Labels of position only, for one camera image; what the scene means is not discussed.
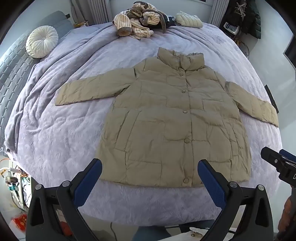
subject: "hand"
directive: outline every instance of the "hand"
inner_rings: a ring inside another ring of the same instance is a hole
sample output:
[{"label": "hand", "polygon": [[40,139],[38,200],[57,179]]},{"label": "hand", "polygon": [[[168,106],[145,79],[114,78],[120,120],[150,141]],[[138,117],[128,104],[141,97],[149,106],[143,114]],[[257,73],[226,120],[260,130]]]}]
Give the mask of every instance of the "hand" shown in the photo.
[{"label": "hand", "polygon": [[292,202],[289,197],[285,203],[283,214],[281,216],[281,220],[279,221],[278,230],[280,232],[284,232],[290,224],[291,218],[290,218],[289,213],[291,211],[291,208],[292,208]]}]

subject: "jacket collar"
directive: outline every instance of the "jacket collar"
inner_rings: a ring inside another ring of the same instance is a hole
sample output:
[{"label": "jacket collar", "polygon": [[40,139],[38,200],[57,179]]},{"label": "jacket collar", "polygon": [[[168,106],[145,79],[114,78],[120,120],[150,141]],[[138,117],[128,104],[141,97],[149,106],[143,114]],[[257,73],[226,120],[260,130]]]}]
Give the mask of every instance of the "jacket collar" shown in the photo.
[{"label": "jacket collar", "polygon": [[158,59],[175,70],[184,69],[185,71],[198,70],[205,66],[203,53],[191,53],[184,55],[182,53],[159,48]]}]

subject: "round white pillow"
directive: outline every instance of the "round white pillow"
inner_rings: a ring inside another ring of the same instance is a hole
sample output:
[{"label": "round white pillow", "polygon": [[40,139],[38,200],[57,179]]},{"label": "round white pillow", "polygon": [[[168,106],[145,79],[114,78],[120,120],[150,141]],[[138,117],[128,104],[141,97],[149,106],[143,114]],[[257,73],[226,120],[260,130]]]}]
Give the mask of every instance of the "round white pillow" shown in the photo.
[{"label": "round white pillow", "polygon": [[59,36],[54,27],[41,26],[30,33],[26,51],[33,58],[43,58],[57,45]]}]

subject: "tufted headboard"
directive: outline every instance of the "tufted headboard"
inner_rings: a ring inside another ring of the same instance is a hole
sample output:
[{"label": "tufted headboard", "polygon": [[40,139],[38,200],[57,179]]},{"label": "tufted headboard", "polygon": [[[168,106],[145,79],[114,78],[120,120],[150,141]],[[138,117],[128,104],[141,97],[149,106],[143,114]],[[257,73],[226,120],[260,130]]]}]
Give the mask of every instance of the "tufted headboard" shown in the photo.
[{"label": "tufted headboard", "polygon": [[0,58],[0,154],[4,150],[4,130],[13,106],[33,65],[40,61],[28,55],[26,41],[32,30],[43,25],[54,27],[59,39],[74,28],[63,12],[56,11],[22,34]]}]

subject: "dark green puffer jacket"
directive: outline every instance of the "dark green puffer jacket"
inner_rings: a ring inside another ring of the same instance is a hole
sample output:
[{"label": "dark green puffer jacket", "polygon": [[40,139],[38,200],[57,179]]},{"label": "dark green puffer jacket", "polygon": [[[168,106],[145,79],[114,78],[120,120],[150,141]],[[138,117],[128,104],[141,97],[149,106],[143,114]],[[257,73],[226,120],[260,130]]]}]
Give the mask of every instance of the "dark green puffer jacket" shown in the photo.
[{"label": "dark green puffer jacket", "polygon": [[255,0],[248,0],[245,14],[242,32],[261,39],[261,19]]}]

